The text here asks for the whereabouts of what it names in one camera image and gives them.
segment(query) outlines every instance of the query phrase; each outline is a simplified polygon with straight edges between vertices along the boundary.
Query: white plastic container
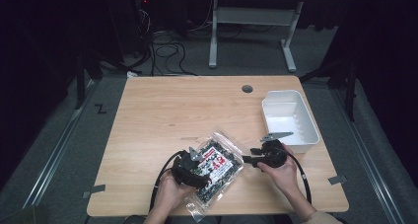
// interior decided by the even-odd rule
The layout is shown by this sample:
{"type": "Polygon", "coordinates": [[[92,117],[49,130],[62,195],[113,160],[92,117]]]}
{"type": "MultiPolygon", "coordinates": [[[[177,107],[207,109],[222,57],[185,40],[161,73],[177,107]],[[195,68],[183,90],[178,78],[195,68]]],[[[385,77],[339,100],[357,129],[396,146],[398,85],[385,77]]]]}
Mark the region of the white plastic container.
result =
{"type": "Polygon", "coordinates": [[[313,119],[298,91],[270,91],[262,101],[262,109],[269,133],[294,133],[279,140],[295,153],[306,153],[319,142],[313,119]]]}

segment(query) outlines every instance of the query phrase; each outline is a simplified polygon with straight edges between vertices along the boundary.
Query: white metal frame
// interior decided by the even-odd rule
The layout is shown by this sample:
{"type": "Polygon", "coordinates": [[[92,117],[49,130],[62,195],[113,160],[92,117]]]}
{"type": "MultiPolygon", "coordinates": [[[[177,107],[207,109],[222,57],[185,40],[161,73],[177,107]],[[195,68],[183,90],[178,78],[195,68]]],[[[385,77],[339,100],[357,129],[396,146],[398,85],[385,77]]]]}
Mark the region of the white metal frame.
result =
{"type": "Polygon", "coordinates": [[[286,39],[280,40],[286,64],[290,72],[296,72],[295,61],[290,51],[290,42],[295,32],[296,24],[301,15],[304,2],[298,2],[294,10],[276,10],[276,9],[251,9],[251,8],[231,8],[218,7],[218,0],[213,1],[212,18],[212,37],[209,52],[209,68],[217,67],[218,57],[218,23],[225,24],[255,24],[271,26],[289,26],[289,32],[286,39]]]}

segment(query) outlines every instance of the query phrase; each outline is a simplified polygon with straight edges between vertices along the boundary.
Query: black tape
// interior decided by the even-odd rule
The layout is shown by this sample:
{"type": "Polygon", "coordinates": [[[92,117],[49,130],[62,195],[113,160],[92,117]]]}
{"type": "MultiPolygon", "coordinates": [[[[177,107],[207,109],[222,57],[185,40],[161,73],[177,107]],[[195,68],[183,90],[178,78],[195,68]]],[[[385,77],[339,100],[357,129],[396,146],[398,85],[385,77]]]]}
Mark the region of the black tape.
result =
{"type": "Polygon", "coordinates": [[[329,182],[331,183],[332,186],[335,185],[335,184],[338,184],[338,183],[344,184],[348,181],[345,176],[336,176],[336,177],[333,177],[333,178],[329,178],[328,180],[329,180],[329,182]]]}
{"type": "Polygon", "coordinates": [[[90,191],[85,191],[81,195],[81,198],[86,199],[89,198],[92,193],[105,191],[105,185],[95,186],[90,188],[90,191]]]}

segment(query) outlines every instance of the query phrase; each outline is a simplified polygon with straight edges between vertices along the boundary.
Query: gray carpet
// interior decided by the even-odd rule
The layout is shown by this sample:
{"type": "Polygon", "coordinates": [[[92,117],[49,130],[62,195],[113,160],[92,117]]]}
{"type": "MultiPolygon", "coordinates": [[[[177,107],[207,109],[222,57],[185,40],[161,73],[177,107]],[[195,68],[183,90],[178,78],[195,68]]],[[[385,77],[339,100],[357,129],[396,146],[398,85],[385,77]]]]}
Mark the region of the gray carpet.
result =
{"type": "MultiPolygon", "coordinates": [[[[198,75],[288,75],[277,43],[277,35],[284,33],[285,30],[280,28],[266,33],[248,31],[235,38],[228,38],[228,35],[233,35],[231,32],[222,33],[224,38],[219,40],[216,70],[207,67],[208,36],[190,35],[188,39],[174,37],[173,40],[183,43],[186,49],[183,69],[198,75]]],[[[334,33],[335,31],[317,33],[313,29],[297,30],[291,44],[298,67],[297,76],[319,66],[334,33]]],[[[157,40],[163,42],[169,38],[159,37],[157,40]]],[[[169,48],[160,49],[160,53],[164,52],[171,54],[169,48]]],[[[171,57],[167,61],[168,68],[164,58],[157,57],[156,62],[163,73],[169,74],[171,72],[168,69],[179,71],[180,59],[181,55],[171,57]]],[[[134,60],[127,55],[127,61],[134,60]]],[[[151,72],[151,61],[140,69],[144,72],[142,76],[148,76],[151,72]]],[[[371,183],[371,176],[365,169],[367,165],[359,154],[358,141],[351,132],[351,127],[355,126],[362,141],[367,144],[393,201],[399,205],[404,223],[418,223],[417,189],[391,150],[361,86],[356,89],[356,122],[348,123],[336,100],[339,92],[329,91],[324,80],[326,79],[311,80],[304,84],[304,89],[337,174],[348,179],[343,187],[350,209],[334,215],[348,223],[390,223],[382,206],[383,202],[371,183]]],[[[105,71],[104,78],[97,82],[95,91],[69,137],[68,148],[40,201],[46,207],[48,223],[85,221],[88,200],[82,199],[81,195],[94,184],[124,84],[125,76],[122,73],[109,71],[105,71]],[[98,113],[98,104],[103,105],[102,111],[105,113],[98,113]]],[[[69,97],[50,116],[28,155],[0,193],[0,219],[24,206],[39,173],[74,112],[75,83],[70,85],[69,93],[69,97]]],[[[292,218],[295,223],[298,222],[297,218],[292,218]]],[[[91,218],[89,223],[116,224],[122,221],[122,217],[91,218]]]]}

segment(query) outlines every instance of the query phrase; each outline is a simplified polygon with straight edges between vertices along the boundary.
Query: wooden table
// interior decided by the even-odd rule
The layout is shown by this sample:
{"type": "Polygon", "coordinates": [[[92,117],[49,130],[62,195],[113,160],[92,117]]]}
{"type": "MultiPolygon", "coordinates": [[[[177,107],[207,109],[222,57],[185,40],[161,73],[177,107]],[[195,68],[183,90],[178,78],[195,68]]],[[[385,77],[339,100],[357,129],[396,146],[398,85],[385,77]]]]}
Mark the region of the wooden table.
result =
{"type": "MultiPolygon", "coordinates": [[[[294,76],[128,79],[95,182],[95,186],[105,185],[105,191],[92,194],[89,215],[146,215],[155,179],[170,156],[189,146],[198,147],[215,130],[225,132],[246,154],[249,148],[261,147],[259,139],[267,132],[261,101],[273,90],[299,91],[312,113],[294,76]],[[243,85],[252,86],[253,91],[243,92],[243,85]]],[[[296,157],[308,176],[313,205],[321,211],[346,211],[341,184],[332,186],[328,181],[336,173],[322,138],[296,157]]],[[[298,181],[305,191],[302,180],[298,181]]],[[[267,175],[245,165],[209,214],[292,211],[267,175]]],[[[173,214],[189,215],[184,205],[173,214]]]]}

